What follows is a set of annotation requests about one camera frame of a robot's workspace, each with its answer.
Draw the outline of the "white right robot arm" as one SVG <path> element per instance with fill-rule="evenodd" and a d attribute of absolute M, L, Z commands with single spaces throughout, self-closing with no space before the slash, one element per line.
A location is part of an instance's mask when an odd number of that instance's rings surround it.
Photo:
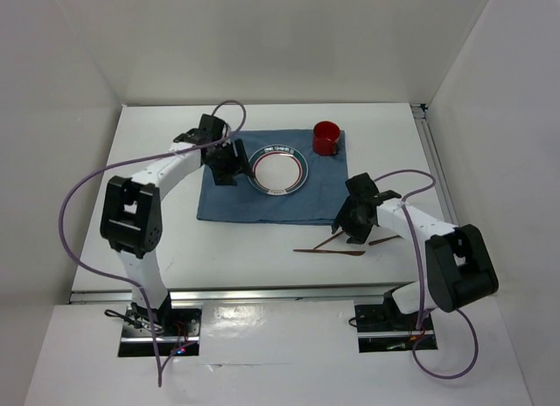
<path fill-rule="evenodd" d="M 499 289 L 499 280 L 480 230 L 472 224 L 455 225 L 412 206 L 409 199 L 435 186 L 425 172 L 404 169 L 386 173 L 412 173 L 430 183 L 401 195 L 380 191 L 366 173 L 346 181 L 348 195 L 337 213 L 332 231 L 342 230 L 349 244 L 361 245 L 373 228 L 385 228 L 410 242 L 416 259 L 417 280 L 396 287 L 383 296 L 381 317 L 392 329 L 403 328 L 416 317 L 420 328 L 433 310 L 455 312 Z"/>

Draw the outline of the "copper knife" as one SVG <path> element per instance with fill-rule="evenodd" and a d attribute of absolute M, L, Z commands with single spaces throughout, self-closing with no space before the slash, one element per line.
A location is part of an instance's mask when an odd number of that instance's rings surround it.
<path fill-rule="evenodd" d="M 308 249 L 308 248 L 294 248 L 295 253 L 306 254 L 330 254 L 330 255 L 344 255 L 344 256 L 364 256 L 364 250 L 330 250 L 330 249 Z"/>

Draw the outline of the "copper fork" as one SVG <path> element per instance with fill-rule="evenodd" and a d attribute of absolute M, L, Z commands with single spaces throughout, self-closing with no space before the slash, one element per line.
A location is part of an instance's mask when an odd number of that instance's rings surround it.
<path fill-rule="evenodd" d="M 321 243 L 319 243 L 318 245 L 316 245 L 314 248 L 312 248 L 312 250 L 321 249 L 322 247 L 324 247 L 329 242 L 332 242 L 332 241 L 336 240 L 337 238 L 339 238 L 341 235 L 342 235 L 342 233 L 337 233 L 337 234 L 332 235 L 331 237 L 327 238 L 326 240 L 324 240 Z"/>

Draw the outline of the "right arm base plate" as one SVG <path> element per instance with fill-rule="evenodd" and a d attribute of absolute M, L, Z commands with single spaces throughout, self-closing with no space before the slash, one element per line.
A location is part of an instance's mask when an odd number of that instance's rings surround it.
<path fill-rule="evenodd" d="M 401 314 L 382 304 L 356 304 L 347 323 L 357 331 L 359 351 L 397 353 L 437 350 L 438 343 L 431 318 L 417 329 L 417 314 Z"/>

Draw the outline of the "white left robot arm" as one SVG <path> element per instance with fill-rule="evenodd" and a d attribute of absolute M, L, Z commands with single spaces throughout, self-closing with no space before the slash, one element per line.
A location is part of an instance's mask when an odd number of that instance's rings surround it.
<path fill-rule="evenodd" d="M 187 175 L 207 167 L 216 186 L 236 186 L 253 177 L 241 139 L 226 138 L 228 124 L 204 114 L 199 126 L 173 140 L 171 155 L 130 177 L 114 176 L 106 187 L 101 237 L 118 254 L 132 280 L 131 309 L 145 329 L 161 335 L 172 327 L 172 300 L 163 283 L 156 247 L 163 236 L 162 201 Z"/>

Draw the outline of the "white plate green red rim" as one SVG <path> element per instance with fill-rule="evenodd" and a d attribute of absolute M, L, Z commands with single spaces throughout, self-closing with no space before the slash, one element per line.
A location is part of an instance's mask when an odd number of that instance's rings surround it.
<path fill-rule="evenodd" d="M 248 159 L 249 183 L 260 193 L 285 196 L 297 192 L 307 181 L 309 165 L 304 155 L 288 145 L 268 145 Z"/>

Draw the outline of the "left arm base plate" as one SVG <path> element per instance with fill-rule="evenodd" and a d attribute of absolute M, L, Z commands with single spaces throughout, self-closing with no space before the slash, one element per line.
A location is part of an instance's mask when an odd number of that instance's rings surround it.
<path fill-rule="evenodd" d="M 120 358 L 154 356 L 151 327 L 147 319 L 137 318 L 129 307 L 125 313 L 106 309 L 104 315 L 121 320 L 122 331 L 117 354 Z M 178 357 L 198 356 L 201 319 L 200 308 L 180 308 L 173 312 L 169 325 L 155 324 L 154 332 L 160 355 L 169 356 L 174 353 Z"/>

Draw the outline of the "red mug black handle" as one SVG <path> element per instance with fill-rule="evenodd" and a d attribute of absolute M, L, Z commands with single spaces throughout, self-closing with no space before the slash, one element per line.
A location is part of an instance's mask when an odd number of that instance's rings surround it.
<path fill-rule="evenodd" d="M 340 127 L 330 121 L 318 122 L 312 131 L 312 149 L 319 156 L 335 156 L 340 151 Z"/>

